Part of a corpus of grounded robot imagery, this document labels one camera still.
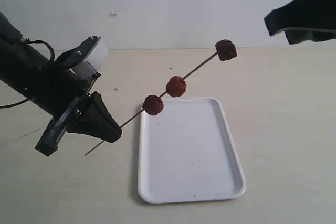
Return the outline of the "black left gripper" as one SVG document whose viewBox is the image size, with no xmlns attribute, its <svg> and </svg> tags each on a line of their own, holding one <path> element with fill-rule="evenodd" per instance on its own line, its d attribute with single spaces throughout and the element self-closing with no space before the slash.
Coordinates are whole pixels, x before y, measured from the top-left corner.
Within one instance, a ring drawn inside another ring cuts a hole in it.
<svg viewBox="0 0 336 224">
<path fill-rule="evenodd" d="M 121 127 L 110 115 L 97 91 L 85 98 L 79 108 L 81 114 L 76 117 L 79 98 L 90 91 L 99 77 L 100 73 L 95 72 L 81 79 L 72 69 L 50 64 L 35 69 L 28 76 L 23 95 L 53 116 L 35 150 L 50 156 L 58 149 L 66 131 L 93 136 L 109 143 L 121 137 Z"/>
</svg>

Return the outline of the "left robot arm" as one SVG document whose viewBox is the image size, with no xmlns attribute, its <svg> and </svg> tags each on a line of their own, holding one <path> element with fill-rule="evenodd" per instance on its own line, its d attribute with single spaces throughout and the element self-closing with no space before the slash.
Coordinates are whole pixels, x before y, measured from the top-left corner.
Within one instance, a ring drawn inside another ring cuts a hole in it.
<svg viewBox="0 0 336 224">
<path fill-rule="evenodd" d="M 36 150 L 49 156 L 65 132 L 89 135 L 113 143 L 121 127 L 102 97 L 91 88 L 109 55 L 103 39 L 91 36 L 72 50 L 47 58 L 33 41 L 1 16 L 1 80 L 51 115 Z"/>
</svg>

